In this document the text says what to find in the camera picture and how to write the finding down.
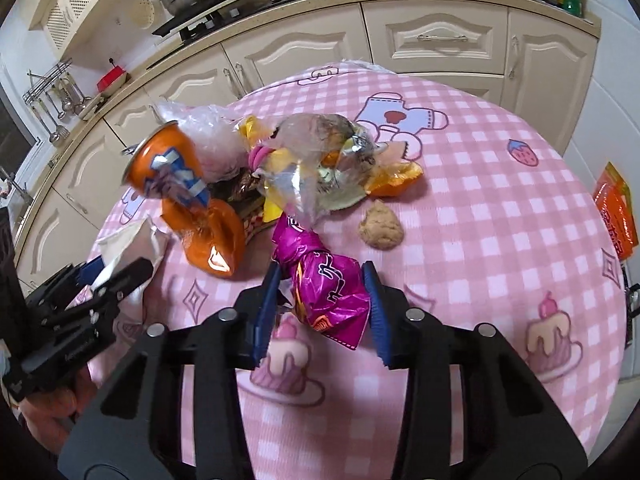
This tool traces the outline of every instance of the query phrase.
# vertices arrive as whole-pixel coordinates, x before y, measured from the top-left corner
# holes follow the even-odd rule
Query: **screw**
[[[146,334],[149,337],[158,337],[164,333],[164,325],[162,323],[153,323],[149,328],[146,329]]]
[[[482,323],[480,326],[478,326],[478,333],[481,336],[493,337],[496,332],[497,330],[495,329],[495,326],[490,325],[488,323]]]
[[[233,321],[236,317],[238,317],[238,311],[234,308],[223,308],[218,313],[220,321]]]
[[[425,313],[421,308],[413,307],[408,309],[404,315],[409,321],[422,321],[424,319]]]

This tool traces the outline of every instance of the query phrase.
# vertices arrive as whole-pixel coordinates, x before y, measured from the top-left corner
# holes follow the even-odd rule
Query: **orange candy wrapper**
[[[191,265],[231,276],[244,255],[244,226],[233,208],[212,199],[193,142],[176,121],[140,143],[123,179],[141,195],[162,198],[162,219],[182,239]]]
[[[593,194],[613,247],[620,261],[628,259],[638,245],[638,232],[631,204],[631,192],[616,168],[607,164]]]
[[[244,226],[226,202],[212,198],[206,215],[171,199],[162,200],[162,220],[182,239],[189,263],[209,274],[231,276],[244,256]]]

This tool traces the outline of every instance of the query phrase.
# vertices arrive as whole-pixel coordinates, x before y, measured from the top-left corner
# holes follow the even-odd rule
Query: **cabinet door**
[[[500,105],[564,153],[582,111],[597,40],[537,14],[510,10],[510,49]]]
[[[371,61],[359,5],[315,10],[256,28],[222,46],[244,88],[343,59]]]
[[[429,81],[436,81],[475,95],[490,103],[500,105],[504,77],[495,74],[468,74],[464,72],[427,72],[409,74]]]
[[[152,108],[151,98],[141,88],[107,113],[104,120],[125,146],[148,137],[160,124]]]
[[[120,183],[128,157],[124,145],[104,121],[99,121],[66,162],[53,184],[82,216],[102,227],[113,205],[122,196]]]
[[[457,0],[362,4],[373,62],[394,72],[504,73],[507,8]]]
[[[18,277],[36,288],[62,267],[84,262],[97,235],[97,228],[49,191],[22,248]]]
[[[244,95],[222,47],[190,57],[145,86],[152,101],[166,99],[189,106],[227,106]]]

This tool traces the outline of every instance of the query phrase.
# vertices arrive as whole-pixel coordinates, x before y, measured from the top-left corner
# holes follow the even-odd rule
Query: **kitchen utensil rack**
[[[42,96],[45,90],[51,88],[51,86],[60,78],[63,77],[66,70],[71,66],[73,60],[71,58],[57,63],[51,70],[49,70],[44,76],[34,74],[31,70],[27,72],[27,75],[31,79],[31,88],[29,88],[22,96],[24,103],[30,107],[34,102]]]

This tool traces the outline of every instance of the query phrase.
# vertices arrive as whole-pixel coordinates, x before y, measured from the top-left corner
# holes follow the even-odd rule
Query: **human hand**
[[[98,390],[92,383],[89,368],[76,375],[74,389],[59,388],[51,393],[36,393],[20,403],[20,411],[33,437],[50,452],[59,455],[69,436],[64,420],[85,408]]]

